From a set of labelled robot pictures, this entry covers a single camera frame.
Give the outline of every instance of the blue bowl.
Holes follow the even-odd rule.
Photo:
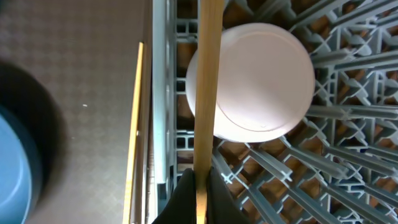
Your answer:
[[[33,139],[0,106],[0,224],[25,223],[41,187],[42,169]]]

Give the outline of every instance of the gray dish rack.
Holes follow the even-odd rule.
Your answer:
[[[376,183],[398,180],[398,82],[394,75],[398,70],[398,32],[393,31],[398,26],[398,1],[320,0],[298,14],[289,0],[266,0],[254,12],[246,0],[235,4],[252,16],[252,22],[272,22],[275,15],[282,16],[287,29],[313,49],[309,54],[317,78],[313,105],[303,119],[307,128],[294,140],[290,136],[279,139],[285,145],[280,156],[262,150],[261,144],[245,144],[248,153],[231,166],[219,150],[225,141],[214,147],[213,164],[227,185],[238,181],[245,188],[236,205],[243,209],[250,201],[259,212],[255,223],[285,223],[279,213],[288,198],[303,208],[291,223],[311,219],[320,223],[397,223],[398,188],[386,190]],[[345,12],[347,4],[355,8]],[[164,14],[155,14],[156,10]],[[320,18],[327,20],[327,35],[310,27]],[[177,78],[176,54],[177,44],[197,42],[197,27],[198,19],[177,17],[177,0],[154,1],[154,144],[160,143],[154,154],[155,178],[161,186],[159,205],[168,200],[182,174],[177,170],[177,152],[193,151],[193,131],[177,129],[177,95],[185,94],[177,85],[184,86],[185,78]],[[353,77],[353,71],[360,75]],[[341,125],[345,129],[337,134]],[[315,138],[322,142],[321,154],[304,146]],[[383,141],[393,147],[383,146]],[[295,171],[285,164],[291,157],[308,167],[294,182]],[[248,184],[240,173],[250,159],[267,172]],[[287,190],[270,203],[259,189],[274,179]],[[321,185],[314,198],[300,189],[312,179]],[[374,198],[375,207],[370,206]],[[334,210],[332,200],[341,206]]]

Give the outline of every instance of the table surface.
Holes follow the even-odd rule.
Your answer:
[[[36,99],[22,113],[36,113],[28,122],[39,124],[27,126],[46,151],[46,186],[27,223],[121,223],[144,1],[5,3],[0,60],[37,81],[55,108],[50,113]],[[31,129],[40,124],[57,129],[43,136],[42,129]],[[41,145],[49,141],[54,144]]]

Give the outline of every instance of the thin wooden stick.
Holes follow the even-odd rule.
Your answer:
[[[142,76],[142,57],[144,53],[144,44],[139,43],[136,82],[134,84],[134,96],[132,99],[131,109],[131,126],[130,126],[130,141],[129,152],[127,154],[127,173],[126,173],[126,189],[124,192],[124,208],[122,224],[130,224],[131,216],[131,200],[132,200],[132,180],[134,180],[134,156],[136,155],[136,140],[137,140],[137,122],[139,113],[139,100],[141,94],[141,76]]]
[[[213,148],[223,9],[223,0],[200,1],[195,140],[193,146],[193,170],[195,171],[197,190],[197,224],[206,222],[206,181],[211,168],[211,150]]]

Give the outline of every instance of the dish rack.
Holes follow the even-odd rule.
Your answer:
[[[398,222],[398,1],[253,2],[226,0],[224,25],[232,8],[245,18],[226,28],[268,22],[289,30],[308,50],[316,82],[306,117],[285,136],[256,144],[215,139],[213,165],[236,205],[254,223]],[[197,42],[198,18],[181,16],[184,5],[200,10],[192,1],[154,2],[159,204],[192,167],[179,157],[193,154],[194,132],[178,115],[185,95],[178,48]]]

